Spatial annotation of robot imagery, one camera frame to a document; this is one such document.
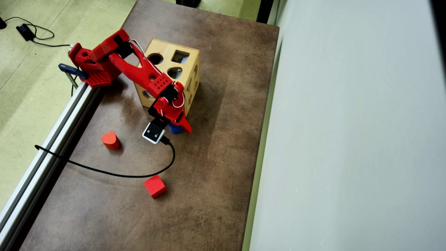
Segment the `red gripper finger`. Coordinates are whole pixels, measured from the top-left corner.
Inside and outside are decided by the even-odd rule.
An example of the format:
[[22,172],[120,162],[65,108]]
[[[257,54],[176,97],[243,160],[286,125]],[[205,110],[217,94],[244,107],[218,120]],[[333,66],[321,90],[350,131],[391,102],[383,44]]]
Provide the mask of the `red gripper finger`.
[[174,121],[174,125],[181,127],[183,130],[185,130],[185,132],[192,134],[192,127],[185,116],[179,116],[177,120]]

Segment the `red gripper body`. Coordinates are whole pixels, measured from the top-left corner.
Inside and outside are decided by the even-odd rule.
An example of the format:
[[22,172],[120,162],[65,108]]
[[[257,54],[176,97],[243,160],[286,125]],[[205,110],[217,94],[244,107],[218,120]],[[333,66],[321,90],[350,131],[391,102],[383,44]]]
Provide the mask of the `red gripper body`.
[[166,127],[168,124],[174,125],[174,121],[179,116],[184,116],[182,107],[174,107],[173,103],[168,102],[166,98],[161,97],[149,107],[148,114],[154,119],[152,122],[158,127]]

